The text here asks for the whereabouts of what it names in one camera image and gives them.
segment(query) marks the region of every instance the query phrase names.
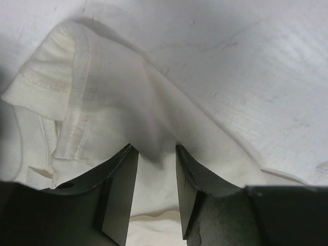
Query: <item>black plastic part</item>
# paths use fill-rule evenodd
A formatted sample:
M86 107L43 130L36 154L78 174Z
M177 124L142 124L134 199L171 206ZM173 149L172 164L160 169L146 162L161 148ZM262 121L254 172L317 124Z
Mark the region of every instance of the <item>black plastic part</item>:
M239 188L177 146L177 184L188 246L328 245L327 187Z
M125 245L137 164L129 145L54 190L0 182L0 245Z

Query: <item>white surface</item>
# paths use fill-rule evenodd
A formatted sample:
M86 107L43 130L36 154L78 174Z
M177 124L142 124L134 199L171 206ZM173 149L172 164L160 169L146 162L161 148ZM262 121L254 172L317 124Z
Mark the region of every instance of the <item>white surface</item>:
M63 19L99 20L248 141L264 167L322 183L327 15L325 0L2 1L0 64L13 76Z

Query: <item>folded fabric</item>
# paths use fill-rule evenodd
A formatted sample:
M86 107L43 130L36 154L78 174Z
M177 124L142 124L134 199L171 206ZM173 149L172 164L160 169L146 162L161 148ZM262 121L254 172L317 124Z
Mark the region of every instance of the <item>folded fabric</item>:
M56 26L2 95L14 105L22 163L14 180L55 188L126 144L139 152L131 215L178 210L175 145L237 185L259 166L141 55L74 22Z

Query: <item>dark object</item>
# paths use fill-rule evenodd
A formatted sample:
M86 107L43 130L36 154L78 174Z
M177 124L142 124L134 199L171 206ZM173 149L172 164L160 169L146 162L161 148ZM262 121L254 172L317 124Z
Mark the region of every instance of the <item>dark object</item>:
M125 245L137 164L126 146L55 190L0 182L0 245Z
M223 180L177 146L177 184L188 246L328 245L328 189L246 187Z

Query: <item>white cloth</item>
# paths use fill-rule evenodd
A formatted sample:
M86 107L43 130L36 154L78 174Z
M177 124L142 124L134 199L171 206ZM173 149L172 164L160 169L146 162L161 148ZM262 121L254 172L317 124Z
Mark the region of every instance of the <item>white cloth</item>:
M81 24L56 26L2 99L14 105L22 141L19 171L10 173L13 180L55 188L128 143L140 152L129 230L134 237L140 225L144 230L152 226L137 216L178 210L177 143L235 185L266 183L236 138L143 57ZM177 223L165 221L159 217L153 225ZM128 245L144 245L132 241ZM169 245L179 243L181 238Z

